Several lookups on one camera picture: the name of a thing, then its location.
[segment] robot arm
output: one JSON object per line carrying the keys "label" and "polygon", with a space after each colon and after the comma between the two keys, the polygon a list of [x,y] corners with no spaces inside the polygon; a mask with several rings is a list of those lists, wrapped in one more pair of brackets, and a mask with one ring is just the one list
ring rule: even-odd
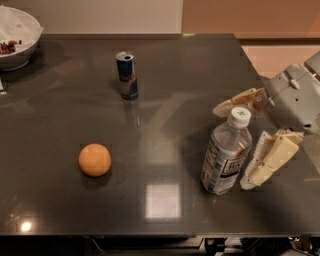
{"label": "robot arm", "polygon": [[224,117],[235,106],[246,107],[253,116],[265,116],[278,132],[263,132],[254,158],[245,170],[244,189],[260,186],[299,150],[303,136],[320,133],[320,52],[294,64],[265,82],[222,102],[213,113]]}

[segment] ball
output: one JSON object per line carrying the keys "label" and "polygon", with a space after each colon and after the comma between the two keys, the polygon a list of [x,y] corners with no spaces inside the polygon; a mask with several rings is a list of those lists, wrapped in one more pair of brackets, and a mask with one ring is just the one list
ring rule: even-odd
{"label": "ball", "polygon": [[111,155],[105,146],[89,144],[81,150],[78,163],[84,174],[99,177],[110,169]]}

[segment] table surface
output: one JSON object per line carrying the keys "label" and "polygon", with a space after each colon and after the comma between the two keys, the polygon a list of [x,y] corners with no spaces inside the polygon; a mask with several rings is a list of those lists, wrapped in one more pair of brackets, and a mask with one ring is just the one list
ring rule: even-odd
{"label": "table surface", "polygon": [[[118,90],[122,50],[136,56],[133,101]],[[27,66],[0,77],[1,235],[319,235],[320,176],[303,148],[252,191],[237,181],[215,196],[200,184],[224,121],[212,108],[263,86],[233,35],[44,38]],[[254,142],[275,131],[264,119],[249,129]],[[99,178],[77,164],[90,143],[112,155]]]}

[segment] soda can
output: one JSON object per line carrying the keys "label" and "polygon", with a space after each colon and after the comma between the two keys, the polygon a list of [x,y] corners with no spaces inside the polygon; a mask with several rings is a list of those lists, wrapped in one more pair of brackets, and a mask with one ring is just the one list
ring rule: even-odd
{"label": "soda can", "polygon": [[116,55],[120,80],[121,96],[126,100],[138,96],[138,82],[135,72],[135,57],[132,53],[123,51]]}

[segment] clear bottle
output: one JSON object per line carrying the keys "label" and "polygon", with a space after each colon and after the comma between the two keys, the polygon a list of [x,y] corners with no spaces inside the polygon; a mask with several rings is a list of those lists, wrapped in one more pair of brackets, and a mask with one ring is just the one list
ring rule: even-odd
{"label": "clear bottle", "polygon": [[211,133],[200,177],[210,193],[221,195],[234,185],[251,149],[250,118],[249,110],[235,107]]}

